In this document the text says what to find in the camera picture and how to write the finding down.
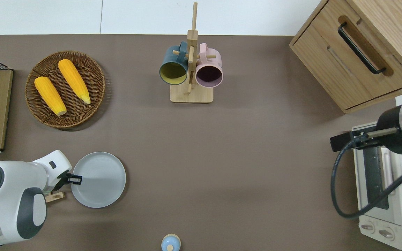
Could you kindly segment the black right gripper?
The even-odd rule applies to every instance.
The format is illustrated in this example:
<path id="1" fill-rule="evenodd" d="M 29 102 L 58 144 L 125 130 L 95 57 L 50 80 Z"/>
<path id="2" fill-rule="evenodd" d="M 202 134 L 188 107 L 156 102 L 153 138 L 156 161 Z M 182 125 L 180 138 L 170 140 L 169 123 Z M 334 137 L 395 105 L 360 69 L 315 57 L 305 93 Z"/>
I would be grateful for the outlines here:
<path id="1" fill-rule="evenodd" d="M 353 145 L 379 145 L 379 140 L 374 139 L 373 133 L 376 130 L 353 130 L 353 133 L 341 133 L 330 137 L 330 146 L 333 152 L 339 152 L 343 147 L 353 140 Z"/>

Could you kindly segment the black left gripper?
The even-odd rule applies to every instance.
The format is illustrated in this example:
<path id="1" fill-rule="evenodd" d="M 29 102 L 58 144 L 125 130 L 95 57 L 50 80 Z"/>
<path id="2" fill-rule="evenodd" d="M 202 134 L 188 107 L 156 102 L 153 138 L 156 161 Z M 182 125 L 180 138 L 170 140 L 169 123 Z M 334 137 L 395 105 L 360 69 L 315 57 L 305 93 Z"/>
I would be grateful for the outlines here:
<path id="1" fill-rule="evenodd" d="M 72 175 L 69 173 L 68 170 L 60 174 L 58 178 L 60 178 L 60 180 L 58 181 L 57 185 L 66 185 L 66 184 L 80 185 L 82 183 L 81 175 Z"/>

